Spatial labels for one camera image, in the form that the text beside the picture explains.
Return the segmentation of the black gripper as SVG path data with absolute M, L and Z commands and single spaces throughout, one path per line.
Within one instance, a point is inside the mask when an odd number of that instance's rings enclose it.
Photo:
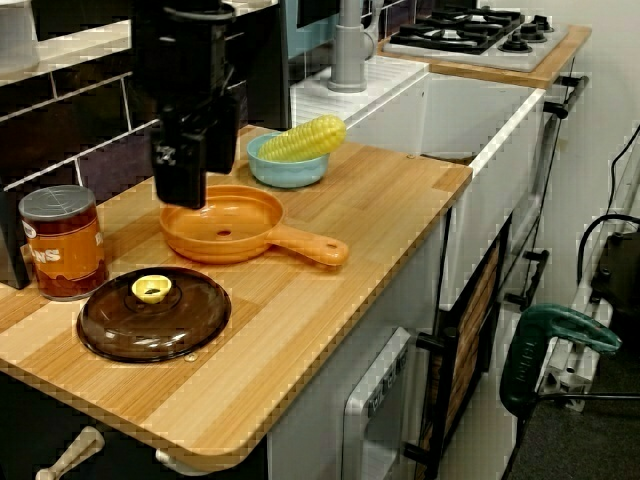
M 233 22 L 232 17 L 132 19 L 134 81 L 154 101 L 159 120 L 151 135 L 151 163 L 164 203 L 200 209 L 206 169 L 232 170 L 239 106 L 227 88 L 233 68 L 226 61 L 225 33 Z M 206 134 L 206 146 L 200 134 Z

